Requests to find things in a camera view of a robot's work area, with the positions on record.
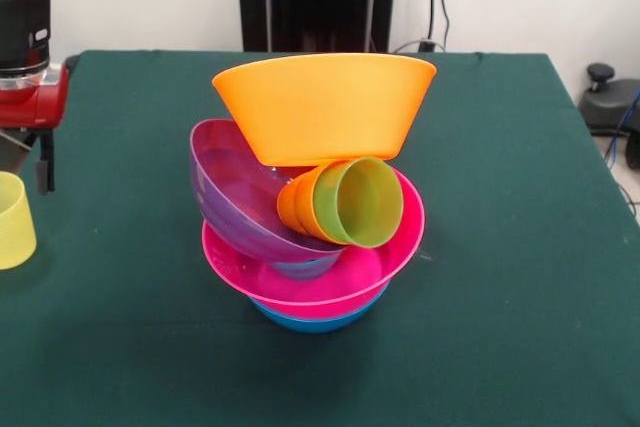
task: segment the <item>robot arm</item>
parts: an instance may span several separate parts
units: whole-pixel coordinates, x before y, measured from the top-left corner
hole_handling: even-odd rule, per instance
[[[0,138],[27,152],[40,140],[36,169],[44,194],[55,189],[53,129],[64,115],[69,80],[64,66],[49,64],[50,0],[0,0],[0,19]]]

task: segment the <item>orange bowl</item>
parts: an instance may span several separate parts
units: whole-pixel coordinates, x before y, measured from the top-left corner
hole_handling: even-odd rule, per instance
[[[316,54],[240,65],[213,86],[258,160],[314,166],[398,155],[436,68],[389,54]]]

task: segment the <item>red robot part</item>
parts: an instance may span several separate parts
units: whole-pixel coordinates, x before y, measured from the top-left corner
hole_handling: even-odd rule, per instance
[[[0,128],[53,129],[60,124],[69,90],[69,71],[46,71],[39,85],[0,89]]]

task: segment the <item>plastic bowl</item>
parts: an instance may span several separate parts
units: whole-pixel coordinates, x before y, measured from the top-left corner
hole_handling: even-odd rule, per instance
[[[225,70],[213,86],[264,165],[398,155],[436,74],[424,60],[334,53]]]
[[[342,329],[360,319],[360,317],[367,313],[367,311],[371,309],[371,307],[373,307],[373,304],[375,304],[378,299],[382,297],[382,294],[385,290],[387,290],[388,285],[389,284],[385,284],[378,295],[360,309],[357,309],[350,314],[343,315],[341,317],[334,317],[332,319],[297,319],[295,317],[280,314],[275,310],[271,310],[270,308],[262,305],[260,302],[252,299],[251,297],[249,297],[249,299],[268,319],[272,320],[278,325],[281,325],[285,329],[294,330],[303,334],[325,334],[327,332],[333,332],[334,330]]]
[[[190,165],[202,215],[238,252],[267,262],[298,263],[344,249],[294,232],[280,221],[278,193],[305,169],[260,164],[232,120],[205,120],[193,128]]]
[[[266,262],[250,259],[222,241],[205,223],[202,246],[212,269],[234,289],[280,314],[327,319],[349,314],[380,293],[418,249],[425,228],[422,200],[396,171],[405,208],[391,240],[375,249],[349,246],[327,273],[308,282],[288,279]]]

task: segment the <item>pink bowl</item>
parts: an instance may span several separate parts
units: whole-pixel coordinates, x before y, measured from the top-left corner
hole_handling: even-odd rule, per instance
[[[266,307],[299,319],[348,315],[373,300],[418,249],[425,228],[420,194],[396,170],[404,194],[398,231],[375,249],[347,247],[329,271],[300,282],[279,274],[266,262],[251,259],[226,244],[204,222],[202,247],[213,270],[234,289]]]

